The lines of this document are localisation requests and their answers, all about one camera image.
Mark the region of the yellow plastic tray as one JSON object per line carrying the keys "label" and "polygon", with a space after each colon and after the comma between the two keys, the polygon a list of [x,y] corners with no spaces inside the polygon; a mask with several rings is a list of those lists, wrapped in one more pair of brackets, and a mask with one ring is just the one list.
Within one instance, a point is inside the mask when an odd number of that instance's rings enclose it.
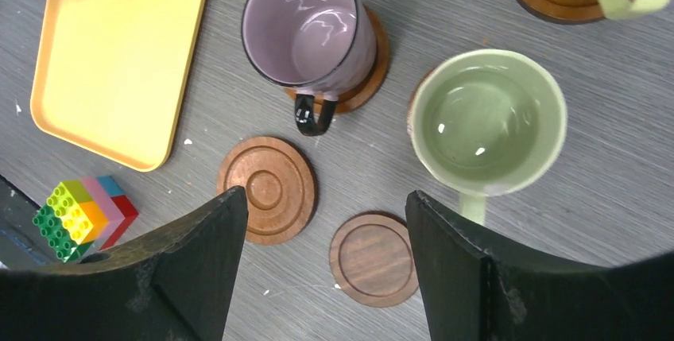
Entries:
{"label": "yellow plastic tray", "polygon": [[168,158],[206,0],[46,0],[37,127],[140,172]]}

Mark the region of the purple mug black handle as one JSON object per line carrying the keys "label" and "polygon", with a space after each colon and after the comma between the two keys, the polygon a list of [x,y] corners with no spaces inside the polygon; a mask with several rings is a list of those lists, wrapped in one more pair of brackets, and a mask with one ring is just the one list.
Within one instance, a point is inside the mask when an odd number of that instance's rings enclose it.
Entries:
{"label": "purple mug black handle", "polygon": [[305,136],[325,134],[339,96],[370,74],[378,51],[361,0],[246,0],[242,45],[265,79],[295,92]]}

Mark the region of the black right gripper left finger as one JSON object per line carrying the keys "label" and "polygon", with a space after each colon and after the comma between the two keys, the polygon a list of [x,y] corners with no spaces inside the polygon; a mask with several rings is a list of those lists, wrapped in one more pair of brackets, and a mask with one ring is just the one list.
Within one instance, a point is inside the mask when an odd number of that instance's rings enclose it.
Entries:
{"label": "black right gripper left finger", "polygon": [[246,236],[243,187],[77,263],[1,272],[4,340],[220,340]]}

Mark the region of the light green mug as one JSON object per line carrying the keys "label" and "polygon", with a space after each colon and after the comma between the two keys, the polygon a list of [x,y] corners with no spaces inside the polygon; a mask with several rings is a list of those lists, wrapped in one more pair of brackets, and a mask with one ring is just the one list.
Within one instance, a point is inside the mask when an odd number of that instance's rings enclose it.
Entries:
{"label": "light green mug", "polygon": [[486,200],[543,176],[567,134],[564,94],[543,66],[501,49],[454,56],[418,84],[407,129],[417,158],[484,224]]}

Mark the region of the dark walnut wooden coaster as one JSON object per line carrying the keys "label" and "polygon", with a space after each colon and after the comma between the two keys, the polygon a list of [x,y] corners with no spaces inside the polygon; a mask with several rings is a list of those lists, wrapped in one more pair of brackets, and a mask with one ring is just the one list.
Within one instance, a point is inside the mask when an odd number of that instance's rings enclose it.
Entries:
{"label": "dark walnut wooden coaster", "polygon": [[384,211],[343,223],[331,240],[329,262],[342,291],[373,308],[399,305],[419,287],[406,222]]}

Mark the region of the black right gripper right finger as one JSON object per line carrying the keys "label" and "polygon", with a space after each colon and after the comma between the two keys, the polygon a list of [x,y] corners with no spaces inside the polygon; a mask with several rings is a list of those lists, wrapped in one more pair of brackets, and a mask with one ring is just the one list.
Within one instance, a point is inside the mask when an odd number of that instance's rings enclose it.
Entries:
{"label": "black right gripper right finger", "polygon": [[420,190],[406,200],[434,340],[670,340],[673,255],[615,267],[533,249]]}

